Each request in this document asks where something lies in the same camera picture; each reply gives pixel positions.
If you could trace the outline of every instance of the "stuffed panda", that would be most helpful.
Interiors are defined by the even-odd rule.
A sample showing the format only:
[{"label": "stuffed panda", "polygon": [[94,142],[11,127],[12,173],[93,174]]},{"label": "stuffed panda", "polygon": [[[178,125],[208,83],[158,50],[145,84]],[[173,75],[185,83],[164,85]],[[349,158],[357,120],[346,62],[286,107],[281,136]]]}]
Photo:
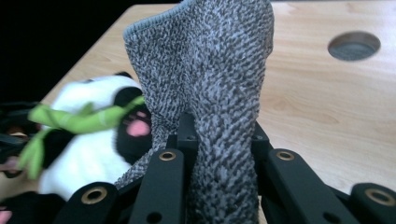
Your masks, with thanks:
[{"label": "stuffed panda", "polygon": [[[43,130],[49,130],[42,140],[44,158],[40,164],[44,169],[38,193],[55,193],[68,201],[90,183],[116,182],[151,148],[151,115],[144,101],[138,101],[140,98],[140,86],[126,72],[65,85],[53,104],[41,109],[41,119],[35,120]],[[107,113],[112,109],[121,113],[110,122],[106,116],[114,114]],[[75,116],[84,113],[94,116]],[[104,126],[92,131],[95,125]],[[33,160],[36,154],[22,154],[22,167],[29,169],[26,160]]]}]

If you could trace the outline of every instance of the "gray cloth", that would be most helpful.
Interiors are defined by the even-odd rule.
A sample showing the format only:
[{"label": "gray cloth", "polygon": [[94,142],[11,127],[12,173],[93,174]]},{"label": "gray cloth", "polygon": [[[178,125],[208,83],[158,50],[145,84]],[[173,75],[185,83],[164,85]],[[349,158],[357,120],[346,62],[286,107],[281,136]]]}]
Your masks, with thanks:
[{"label": "gray cloth", "polygon": [[153,152],[192,113],[199,151],[189,223],[258,223],[250,153],[274,15],[266,0],[185,0],[131,24],[125,47],[152,113],[153,148],[115,184],[144,175]]}]

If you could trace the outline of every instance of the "light wood surface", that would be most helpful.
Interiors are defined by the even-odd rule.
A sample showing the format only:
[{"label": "light wood surface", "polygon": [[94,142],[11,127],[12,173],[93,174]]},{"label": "light wood surface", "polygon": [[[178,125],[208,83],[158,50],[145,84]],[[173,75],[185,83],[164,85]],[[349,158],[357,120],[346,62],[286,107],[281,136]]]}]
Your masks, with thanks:
[{"label": "light wood surface", "polygon": [[[119,71],[137,78],[122,32],[173,6],[129,8],[43,103],[71,81]],[[396,190],[396,2],[274,2],[273,8],[275,48],[258,119],[272,145],[296,151],[324,183],[345,193],[363,182]],[[329,42],[349,31],[376,35],[380,51],[358,62],[334,59]]]}]

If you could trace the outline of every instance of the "panda plush toy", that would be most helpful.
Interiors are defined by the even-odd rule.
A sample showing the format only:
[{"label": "panda plush toy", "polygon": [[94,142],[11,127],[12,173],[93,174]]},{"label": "panda plush toy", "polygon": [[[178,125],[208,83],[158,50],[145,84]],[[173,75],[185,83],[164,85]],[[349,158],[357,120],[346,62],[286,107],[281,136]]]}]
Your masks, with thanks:
[{"label": "panda plush toy", "polygon": [[22,151],[20,168],[40,175],[38,193],[66,201],[93,182],[116,182],[152,145],[151,115],[126,72],[68,83],[29,118],[42,134]]}]

